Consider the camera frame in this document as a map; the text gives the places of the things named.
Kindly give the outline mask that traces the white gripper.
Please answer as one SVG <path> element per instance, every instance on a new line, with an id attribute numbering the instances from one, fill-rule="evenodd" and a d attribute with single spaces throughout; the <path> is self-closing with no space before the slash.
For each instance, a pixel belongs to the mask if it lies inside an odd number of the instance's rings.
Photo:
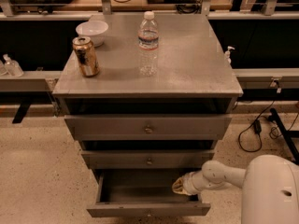
<path id="1" fill-rule="evenodd" d="M 205 187 L 206 179 L 201 171 L 190 172 L 179 177 L 173 185 L 183 185 L 183 187 L 172 188 L 173 192 L 180 195 L 196 195 Z"/>

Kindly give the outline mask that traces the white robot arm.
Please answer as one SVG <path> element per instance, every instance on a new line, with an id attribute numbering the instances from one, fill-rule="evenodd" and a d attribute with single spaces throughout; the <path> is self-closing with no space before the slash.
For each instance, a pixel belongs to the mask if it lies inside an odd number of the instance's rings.
<path id="1" fill-rule="evenodd" d="M 242 189 L 241 224 L 299 224 L 299 167 L 279 156 L 259 156 L 245 169 L 207 161 L 179 177 L 172 190 L 192 196 L 229 186 Z"/>

